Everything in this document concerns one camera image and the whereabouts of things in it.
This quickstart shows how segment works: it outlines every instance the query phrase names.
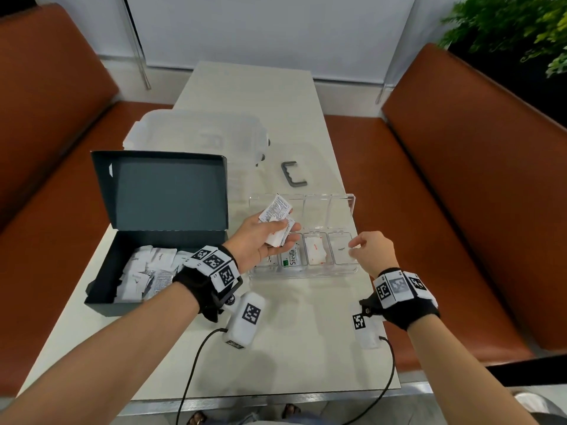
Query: translucent plastic bin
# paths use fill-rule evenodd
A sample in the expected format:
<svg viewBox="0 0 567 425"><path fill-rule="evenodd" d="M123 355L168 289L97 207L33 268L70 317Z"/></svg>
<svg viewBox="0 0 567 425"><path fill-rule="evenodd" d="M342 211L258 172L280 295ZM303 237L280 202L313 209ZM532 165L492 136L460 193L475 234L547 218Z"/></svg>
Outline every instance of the translucent plastic bin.
<svg viewBox="0 0 567 425"><path fill-rule="evenodd" d="M254 168L268 145L268 132L256 116L166 109L146 113L123 142L126 150L223 155L229 201L250 197Z"/></svg>
<svg viewBox="0 0 567 425"><path fill-rule="evenodd" d="M269 206L275 194L255 195L248 201L250 213ZM301 223L301 238L287 253L268 257L250 270L254 280L315 278L352 274L358 263L348 254L352 235L346 227L352 221L355 197L341 195L282 195L292 206L292 218ZM324 262L311 262L306 247L311 237L320 237Z"/></svg>

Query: foot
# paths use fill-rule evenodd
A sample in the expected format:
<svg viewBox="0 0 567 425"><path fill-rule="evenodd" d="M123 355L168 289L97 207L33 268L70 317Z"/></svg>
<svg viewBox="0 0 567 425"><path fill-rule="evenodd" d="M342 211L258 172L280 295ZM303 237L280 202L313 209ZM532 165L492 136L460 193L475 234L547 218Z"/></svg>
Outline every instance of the foot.
<svg viewBox="0 0 567 425"><path fill-rule="evenodd" d="M191 419L187 422L187 425L201 425L207 420L207 416L202 411L196 411Z"/></svg>
<svg viewBox="0 0 567 425"><path fill-rule="evenodd" d="M282 419L287 419L289 416L301 413L301 409L294 404L286 404L283 408Z"/></svg>

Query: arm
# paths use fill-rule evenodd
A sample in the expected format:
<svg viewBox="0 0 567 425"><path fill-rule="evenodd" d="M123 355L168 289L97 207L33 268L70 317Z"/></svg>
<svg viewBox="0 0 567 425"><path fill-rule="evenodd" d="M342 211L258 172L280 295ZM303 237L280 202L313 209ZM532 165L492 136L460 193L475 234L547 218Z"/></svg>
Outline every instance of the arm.
<svg viewBox="0 0 567 425"><path fill-rule="evenodd" d="M286 221L260 223L253 215L224 246L244 273L269 254L291 249L297 234L281 248L264 244L271 232L285 227ZM193 294L174 282L61 358L0 414L0 423L109 423L198 313Z"/></svg>
<svg viewBox="0 0 567 425"><path fill-rule="evenodd" d="M381 232L361 233L349 244L358 245L351 256L371 277L399 267L392 241ZM414 321L408 336L449 424L537 424L436 315Z"/></svg>

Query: cord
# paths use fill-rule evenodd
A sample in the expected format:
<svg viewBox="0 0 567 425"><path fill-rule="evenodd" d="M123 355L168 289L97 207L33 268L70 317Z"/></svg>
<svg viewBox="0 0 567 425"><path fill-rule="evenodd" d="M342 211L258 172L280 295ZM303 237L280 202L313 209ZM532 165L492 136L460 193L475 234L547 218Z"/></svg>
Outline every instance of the cord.
<svg viewBox="0 0 567 425"><path fill-rule="evenodd" d="M384 396L384 394L386 393L386 391L387 391L388 388L390 387L390 384L392 383L393 372L394 372L395 369L396 369L396 358L393 356L392 343L390 343L390 341L389 341L386 337L380 336L379 338L380 338L380 340L385 341L386 343L388 343L388 346L390 347L390 352L392 352L392 372L390 373L390 379L388 380L388 383L386 384L386 387L384 388L384 390L382 391L382 393L380 394L380 396L379 396L376 400L372 401L372 404L371 404L370 406L366 407L366 410L365 410L365 411L363 411L361 414L359 414L359 415L358 415L357 417L355 417L354 419L351 419L351 420L348 421L348 422L344 422L343 425L351 425L352 422L358 421L361 417L363 417L365 414L367 414L367 413L370 411L370 409L371 409L372 407L374 407L374 406L378 403L379 400L382 399L382 397Z"/></svg>
<svg viewBox="0 0 567 425"><path fill-rule="evenodd" d="M175 425L179 424L179 415L181 414L181 408L183 407L183 403L185 402L185 397L187 396L187 391L189 389L189 384L191 383L191 379L193 379L193 373L195 372L195 366L197 365L197 359L199 359L199 354L201 353L201 349L203 349L203 346L205 345L207 340L214 333L219 333L219 332L226 333L226 332L228 332L228 329L217 328L214 331L212 331L211 333L209 333L209 335L206 336L205 339L203 340L203 342L201 343L201 346L199 347L199 350L197 351L197 355L195 355L195 361L193 361L193 368L191 368L191 374L189 375L189 380L187 381L187 386L185 387L185 392L183 393L183 398L181 399L181 404L179 405L179 410L177 411L177 418L175 419Z"/></svg>

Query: black box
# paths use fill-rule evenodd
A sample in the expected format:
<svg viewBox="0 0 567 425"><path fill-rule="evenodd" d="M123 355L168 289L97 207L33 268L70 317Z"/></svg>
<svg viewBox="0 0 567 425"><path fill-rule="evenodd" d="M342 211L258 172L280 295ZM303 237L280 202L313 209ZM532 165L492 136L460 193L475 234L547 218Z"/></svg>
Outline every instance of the black box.
<svg viewBox="0 0 567 425"><path fill-rule="evenodd" d="M226 240L226 158L142 151L97 151L91 156L110 223L118 232L84 303L104 316L122 316L140 304L113 303L136 248L195 252Z"/></svg>

